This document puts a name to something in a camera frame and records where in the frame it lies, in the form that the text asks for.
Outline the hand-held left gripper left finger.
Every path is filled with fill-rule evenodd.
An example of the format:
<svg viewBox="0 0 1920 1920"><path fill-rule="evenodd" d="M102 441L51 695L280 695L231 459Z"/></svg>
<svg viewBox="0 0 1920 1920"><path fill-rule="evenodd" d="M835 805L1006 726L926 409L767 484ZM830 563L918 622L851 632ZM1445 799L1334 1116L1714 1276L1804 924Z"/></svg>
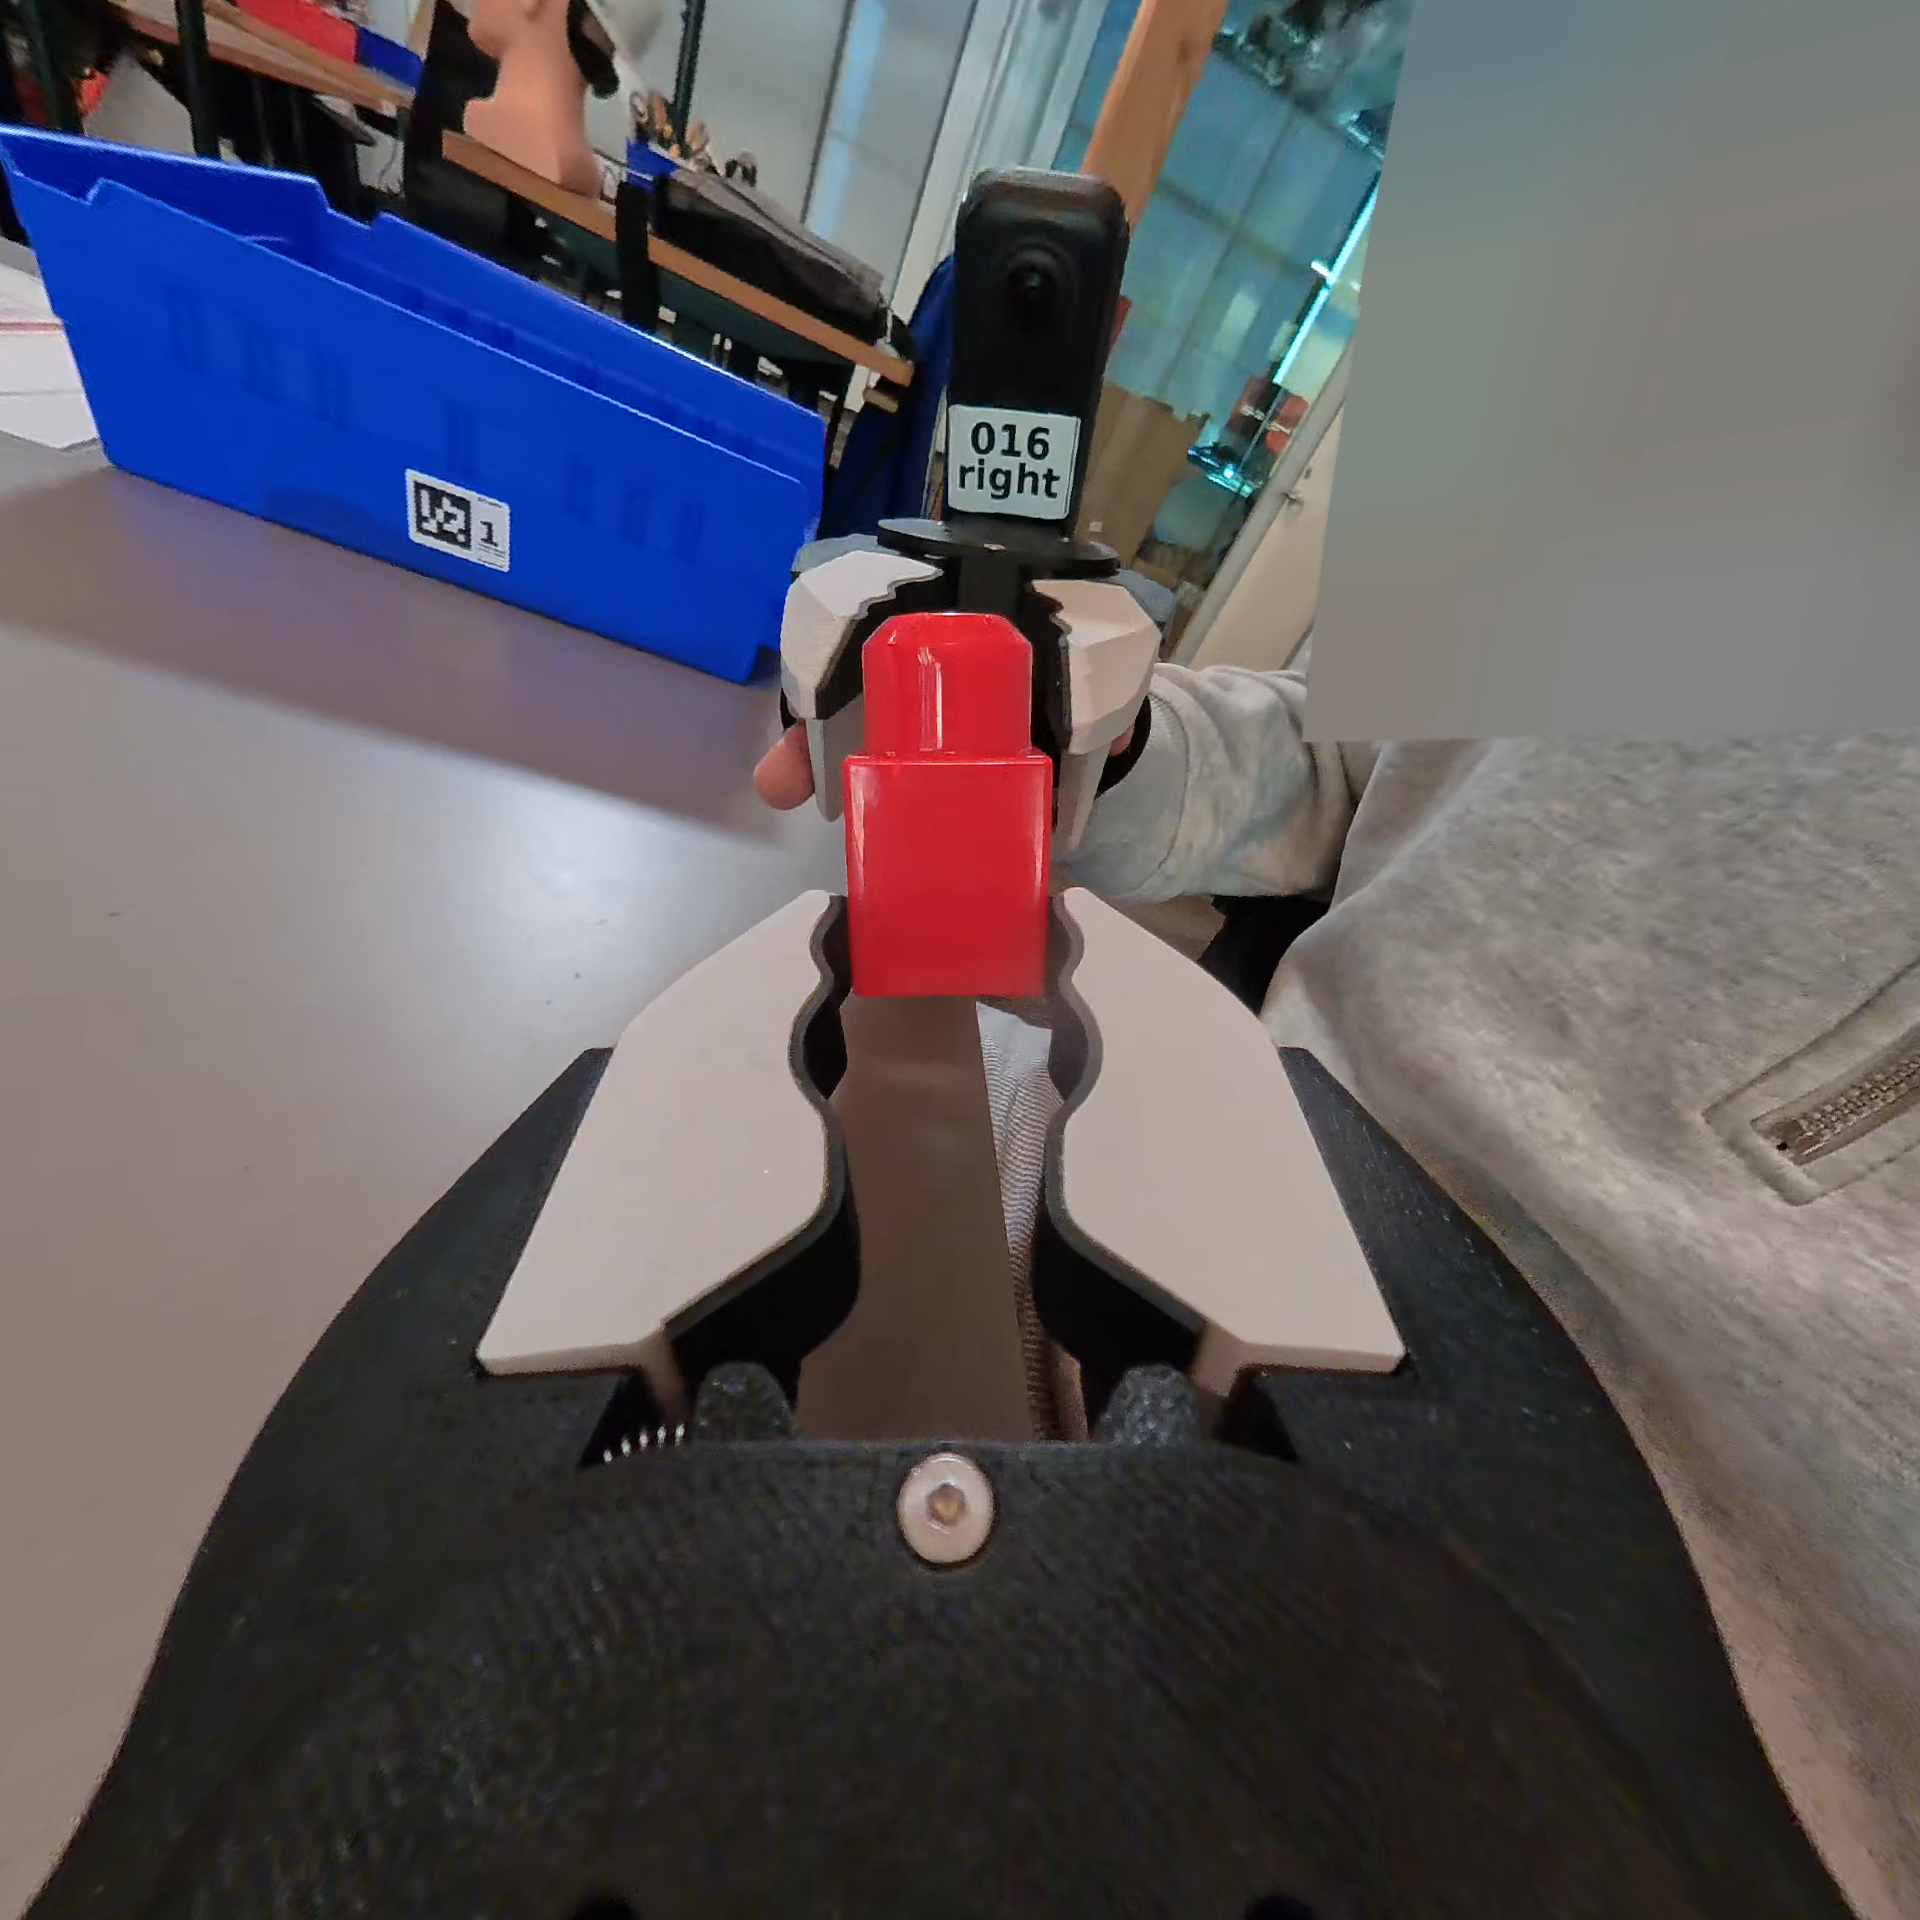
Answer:
<svg viewBox="0 0 1920 1920"><path fill-rule="evenodd" d="M805 890L626 1020L478 1337L485 1375L634 1374L685 1414L746 1360L797 1396L860 1295L844 991L844 900Z"/></svg>

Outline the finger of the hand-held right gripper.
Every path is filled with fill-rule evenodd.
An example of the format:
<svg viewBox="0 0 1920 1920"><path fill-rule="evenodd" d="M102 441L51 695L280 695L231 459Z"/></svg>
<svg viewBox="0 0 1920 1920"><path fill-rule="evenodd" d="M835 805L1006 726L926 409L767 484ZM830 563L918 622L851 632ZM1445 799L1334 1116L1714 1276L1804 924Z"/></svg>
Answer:
<svg viewBox="0 0 1920 1920"><path fill-rule="evenodd" d="M1034 745L1051 761L1051 847L1075 850L1098 790L1143 745L1143 702L1162 632L1115 578L1029 586Z"/></svg>
<svg viewBox="0 0 1920 1920"><path fill-rule="evenodd" d="M800 726L822 821L842 821L844 757L865 745L865 642L897 610L939 610L939 567L888 548L844 548L790 583L780 702Z"/></svg>

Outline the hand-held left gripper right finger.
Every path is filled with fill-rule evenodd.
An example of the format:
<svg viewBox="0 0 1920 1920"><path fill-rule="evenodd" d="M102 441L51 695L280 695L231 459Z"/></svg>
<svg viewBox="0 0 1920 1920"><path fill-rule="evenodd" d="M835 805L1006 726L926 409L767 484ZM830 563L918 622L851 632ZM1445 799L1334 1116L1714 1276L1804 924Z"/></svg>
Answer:
<svg viewBox="0 0 1920 1920"><path fill-rule="evenodd" d="M1051 901L1038 1319L1088 1419L1171 1368L1229 1404L1255 1368L1391 1375L1408 1345L1261 1015L1098 901Z"/></svg>

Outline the red toy block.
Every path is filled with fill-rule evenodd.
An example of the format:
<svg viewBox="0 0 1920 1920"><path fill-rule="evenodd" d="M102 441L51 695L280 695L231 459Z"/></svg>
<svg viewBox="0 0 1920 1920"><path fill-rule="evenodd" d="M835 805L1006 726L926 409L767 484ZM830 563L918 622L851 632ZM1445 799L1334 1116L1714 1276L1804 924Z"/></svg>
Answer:
<svg viewBox="0 0 1920 1920"><path fill-rule="evenodd" d="M1034 655L995 612L893 612L865 643L842 772L856 994L1041 994L1051 761L1029 691Z"/></svg>

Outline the blue plastic bin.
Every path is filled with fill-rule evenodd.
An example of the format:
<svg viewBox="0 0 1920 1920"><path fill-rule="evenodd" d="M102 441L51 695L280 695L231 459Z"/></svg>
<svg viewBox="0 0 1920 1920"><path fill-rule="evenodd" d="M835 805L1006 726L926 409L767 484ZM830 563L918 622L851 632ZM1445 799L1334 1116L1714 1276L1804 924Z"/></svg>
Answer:
<svg viewBox="0 0 1920 1920"><path fill-rule="evenodd" d="M746 682L822 421L306 175L5 125L115 468Z"/></svg>

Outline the person's right forearm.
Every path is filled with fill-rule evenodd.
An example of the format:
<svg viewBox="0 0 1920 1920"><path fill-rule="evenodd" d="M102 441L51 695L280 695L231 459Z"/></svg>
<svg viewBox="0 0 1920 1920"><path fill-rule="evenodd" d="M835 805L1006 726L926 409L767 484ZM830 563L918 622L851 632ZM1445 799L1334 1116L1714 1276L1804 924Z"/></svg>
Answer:
<svg viewBox="0 0 1920 1920"><path fill-rule="evenodd" d="M1115 901L1326 895L1362 776L1300 713L1300 671L1162 660L1062 882Z"/></svg>

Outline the blue cloth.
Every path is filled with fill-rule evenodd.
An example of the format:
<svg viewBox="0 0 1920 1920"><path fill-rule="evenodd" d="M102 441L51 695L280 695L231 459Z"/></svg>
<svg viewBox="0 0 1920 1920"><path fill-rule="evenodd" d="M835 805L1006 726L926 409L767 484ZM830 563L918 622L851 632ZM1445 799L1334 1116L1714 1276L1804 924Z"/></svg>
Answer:
<svg viewBox="0 0 1920 1920"><path fill-rule="evenodd" d="M956 260L941 256L908 322L917 373L893 414L865 405L822 489L813 540L875 536L880 521L926 519L932 441L956 349Z"/></svg>

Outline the cardboard box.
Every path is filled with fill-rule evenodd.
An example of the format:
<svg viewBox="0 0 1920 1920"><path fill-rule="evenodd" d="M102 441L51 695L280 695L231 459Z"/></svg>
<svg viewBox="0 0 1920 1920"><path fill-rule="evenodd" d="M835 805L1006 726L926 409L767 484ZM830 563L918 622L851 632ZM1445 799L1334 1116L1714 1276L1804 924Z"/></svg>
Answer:
<svg viewBox="0 0 1920 1920"><path fill-rule="evenodd" d="M1187 447L1209 418L1181 418L1152 394L1105 381L1088 484L1076 505L1076 540L1115 548L1117 567L1139 555L1167 496L1191 473Z"/></svg>

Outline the wooden table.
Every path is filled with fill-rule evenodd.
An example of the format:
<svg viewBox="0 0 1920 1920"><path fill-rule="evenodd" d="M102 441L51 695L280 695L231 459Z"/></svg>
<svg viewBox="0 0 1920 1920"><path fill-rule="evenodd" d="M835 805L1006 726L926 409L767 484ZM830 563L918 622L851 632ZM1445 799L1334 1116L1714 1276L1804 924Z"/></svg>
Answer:
<svg viewBox="0 0 1920 1920"><path fill-rule="evenodd" d="M237 4L115 0L141 59L184 110L184 151L323 170L356 151L401 140L413 82L343 62Z"/></svg>
<svg viewBox="0 0 1920 1920"><path fill-rule="evenodd" d="M585 256L613 266L616 315L640 335L663 341L688 337L692 353L746 381L767 373L784 394L820 409L830 468L835 468L865 400L874 400L874 414L897 414L917 367L888 335L868 341L663 236L651 219L659 178L620 175L611 196L585 196L463 133L441 133L441 157L459 175L502 189L571 243L585 243Z"/></svg>

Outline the black bag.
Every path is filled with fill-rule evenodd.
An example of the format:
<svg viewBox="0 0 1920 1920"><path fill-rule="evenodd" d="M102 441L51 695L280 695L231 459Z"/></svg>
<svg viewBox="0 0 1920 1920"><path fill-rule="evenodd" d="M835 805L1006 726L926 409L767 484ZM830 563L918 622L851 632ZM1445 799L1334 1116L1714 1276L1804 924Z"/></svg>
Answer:
<svg viewBox="0 0 1920 1920"><path fill-rule="evenodd" d="M865 341L888 337L880 272L790 219L754 185L685 166L651 185L651 234Z"/></svg>

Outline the pink mannequin bust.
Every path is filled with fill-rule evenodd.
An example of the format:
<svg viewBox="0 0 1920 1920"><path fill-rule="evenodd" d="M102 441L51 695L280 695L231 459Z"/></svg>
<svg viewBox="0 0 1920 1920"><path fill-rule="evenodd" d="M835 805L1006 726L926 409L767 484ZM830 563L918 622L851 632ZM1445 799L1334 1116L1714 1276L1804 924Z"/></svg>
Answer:
<svg viewBox="0 0 1920 1920"><path fill-rule="evenodd" d="M512 166L598 196L598 157L585 140L585 94L616 86L616 22L585 0L475 0L468 39L494 67L489 94L459 114L463 140Z"/></svg>

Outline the paper sheets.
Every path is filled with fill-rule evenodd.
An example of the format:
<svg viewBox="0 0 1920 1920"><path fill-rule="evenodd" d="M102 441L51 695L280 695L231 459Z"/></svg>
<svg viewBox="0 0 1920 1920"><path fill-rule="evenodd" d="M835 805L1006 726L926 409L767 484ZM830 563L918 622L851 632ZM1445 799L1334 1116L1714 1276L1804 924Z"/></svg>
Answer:
<svg viewBox="0 0 1920 1920"><path fill-rule="evenodd" d="M63 451L102 439L51 296L12 262L0 266L0 436Z"/></svg>

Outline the wooden post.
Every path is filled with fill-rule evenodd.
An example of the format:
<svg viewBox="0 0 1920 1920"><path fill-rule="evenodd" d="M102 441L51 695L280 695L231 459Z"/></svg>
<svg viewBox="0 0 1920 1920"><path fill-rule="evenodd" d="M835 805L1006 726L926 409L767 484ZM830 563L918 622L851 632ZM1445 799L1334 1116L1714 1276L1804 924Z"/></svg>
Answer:
<svg viewBox="0 0 1920 1920"><path fill-rule="evenodd" d="M1229 0L1143 0L1096 110L1084 170L1105 178L1139 228Z"/></svg>

